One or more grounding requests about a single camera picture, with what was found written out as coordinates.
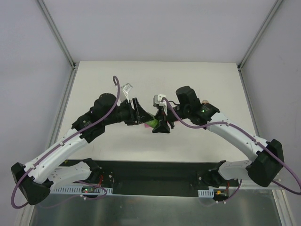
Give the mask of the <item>green pill bottle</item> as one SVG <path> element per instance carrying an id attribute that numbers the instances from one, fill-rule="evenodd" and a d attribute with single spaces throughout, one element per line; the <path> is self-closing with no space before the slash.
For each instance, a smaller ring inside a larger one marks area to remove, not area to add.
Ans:
<path id="1" fill-rule="evenodd" d="M 146 122 L 145 124 L 148 124 L 149 126 L 151 126 L 152 129 L 154 129 L 155 127 L 158 126 L 159 121 L 156 119 L 153 119 L 151 121 Z"/>

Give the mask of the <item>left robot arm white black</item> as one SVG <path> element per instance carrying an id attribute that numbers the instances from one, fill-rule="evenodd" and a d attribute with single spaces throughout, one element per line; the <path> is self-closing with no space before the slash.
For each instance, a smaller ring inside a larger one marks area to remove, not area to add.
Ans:
<path id="1" fill-rule="evenodd" d="M 104 93 L 95 100 L 88 112 L 80 116 L 63 137 L 35 159 L 21 164 L 15 163 L 11 172 L 15 188 L 11 204 L 15 204 L 15 193 L 20 190 L 26 205 L 36 205 L 48 197 L 51 191 L 72 182 L 95 183 L 101 178 L 101 169 L 91 158 L 81 160 L 74 166 L 60 165 L 73 153 L 90 144 L 105 132 L 105 127 L 116 123 L 128 126 L 139 125 L 153 120 L 137 98 L 125 99 L 118 103 L 119 96 Z"/>

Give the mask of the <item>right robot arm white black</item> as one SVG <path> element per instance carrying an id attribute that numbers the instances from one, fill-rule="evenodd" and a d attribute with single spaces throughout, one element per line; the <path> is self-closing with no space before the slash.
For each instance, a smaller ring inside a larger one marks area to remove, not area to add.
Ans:
<path id="1" fill-rule="evenodd" d="M 207 101 L 200 101 L 190 86 L 176 91 L 179 103 L 172 107 L 165 95 L 155 95 L 153 105 L 157 108 L 158 121 L 153 133 L 170 133 L 174 122 L 189 119 L 189 128 L 202 128 L 215 133 L 240 150 L 244 161 L 220 161 L 201 176 L 204 184 L 212 187 L 224 185 L 229 180 L 251 180 L 259 186 L 268 187 L 282 169 L 279 161 L 284 159 L 282 145 L 273 139 L 267 141 L 250 135 L 231 122 L 218 108 Z"/>

